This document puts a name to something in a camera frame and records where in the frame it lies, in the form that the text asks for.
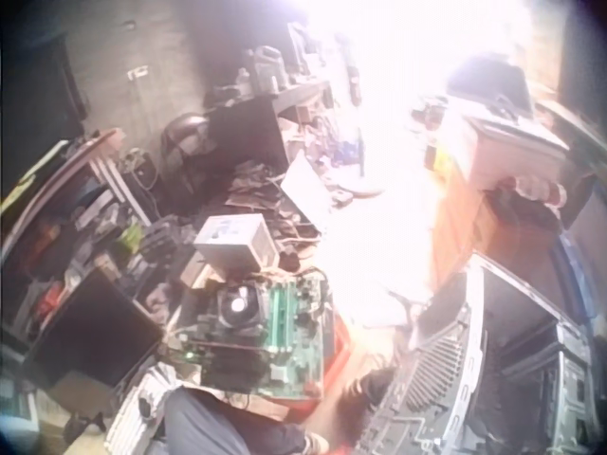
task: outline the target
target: white box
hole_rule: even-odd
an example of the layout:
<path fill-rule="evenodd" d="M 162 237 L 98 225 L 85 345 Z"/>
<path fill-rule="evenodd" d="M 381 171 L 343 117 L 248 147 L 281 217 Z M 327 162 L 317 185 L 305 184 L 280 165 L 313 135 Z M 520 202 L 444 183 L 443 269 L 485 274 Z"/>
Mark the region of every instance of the white box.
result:
<path fill-rule="evenodd" d="M 493 190 L 507 177 L 534 175 L 559 182 L 568 147 L 540 123 L 493 116 L 478 103 L 448 109 L 440 141 L 477 190 Z"/>
<path fill-rule="evenodd" d="M 276 245 L 259 213 L 212 216 L 193 244 L 212 267 L 226 272 L 258 272 L 278 264 Z"/>

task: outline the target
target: jeans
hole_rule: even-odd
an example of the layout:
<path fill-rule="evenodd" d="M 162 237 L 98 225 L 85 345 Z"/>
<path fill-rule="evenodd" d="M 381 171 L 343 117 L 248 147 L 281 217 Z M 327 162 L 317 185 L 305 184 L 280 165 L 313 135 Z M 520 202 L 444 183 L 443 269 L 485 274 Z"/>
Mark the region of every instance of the jeans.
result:
<path fill-rule="evenodd" d="M 234 408 L 210 393 L 180 388 L 165 405 L 170 455 L 291 455 L 304 451 L 304 431 Z"/>
<path fill-rule="evenodd" d="M 375 411 L 381 404 L 395 377 L 395 373 L 395 367 L 382 368 L 367 373 L 360 379 L 360 388 L 370 411 Z"/>

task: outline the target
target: cpu cooler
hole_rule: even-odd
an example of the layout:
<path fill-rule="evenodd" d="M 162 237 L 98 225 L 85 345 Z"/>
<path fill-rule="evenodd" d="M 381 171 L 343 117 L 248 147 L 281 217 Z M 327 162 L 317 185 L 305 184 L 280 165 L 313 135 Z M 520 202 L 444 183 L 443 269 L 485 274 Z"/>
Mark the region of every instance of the cpu cooler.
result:
<path fill-rule="evenodd" d="M 263 321 L 259 296 L 254 287 L 244 285 L 227 288 L 217 297 L 218 316 L 224 327 L 240 330 Z"/>
<path fill-rule="evenodd" d="M 257 338 L 264 332 L 267 309 L 254 285 L 225 287 L 217 293 L 217 321 L 224 337 Z"/>

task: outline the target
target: circuit board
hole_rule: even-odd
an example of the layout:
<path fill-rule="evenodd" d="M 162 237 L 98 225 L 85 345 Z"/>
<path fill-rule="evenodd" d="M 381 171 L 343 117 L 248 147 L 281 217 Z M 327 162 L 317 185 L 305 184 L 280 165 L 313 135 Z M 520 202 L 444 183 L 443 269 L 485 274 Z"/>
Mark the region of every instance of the circuit board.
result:
<path fill-rule="evenodd" d="M 311 273 L 256 284 L 256 289 L 264 308 L 257 342 L 243 345 L 236 335 L 217 337 L 219 318 L 206 316 L 205 323 L 179 335 L 172 361 L 200 365 L 202 386 L 285 400 L 321 399 L 326 280 Z"/>
<path fill-rule="evenodd" d="M 283 399 L 322 398 L 324 357 L 321 283 L 303 279 L 275 284 L 269 297 L 268 334 L 264 344 L 270 353 L 267 384 L 257 391 Z"/>

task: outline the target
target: cpu fan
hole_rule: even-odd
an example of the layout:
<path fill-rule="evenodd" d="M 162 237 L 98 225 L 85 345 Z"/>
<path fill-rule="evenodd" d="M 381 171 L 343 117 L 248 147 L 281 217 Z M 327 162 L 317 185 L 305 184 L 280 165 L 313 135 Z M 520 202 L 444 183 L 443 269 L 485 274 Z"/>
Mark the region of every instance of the cpu fan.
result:
<path fill-rule="evenodd" d="M 217 305 L 219 321 L 230 331 L 241 333 L 265 321 L 262 298 L 252 285 L 223 289 L 217 296 Z"/>

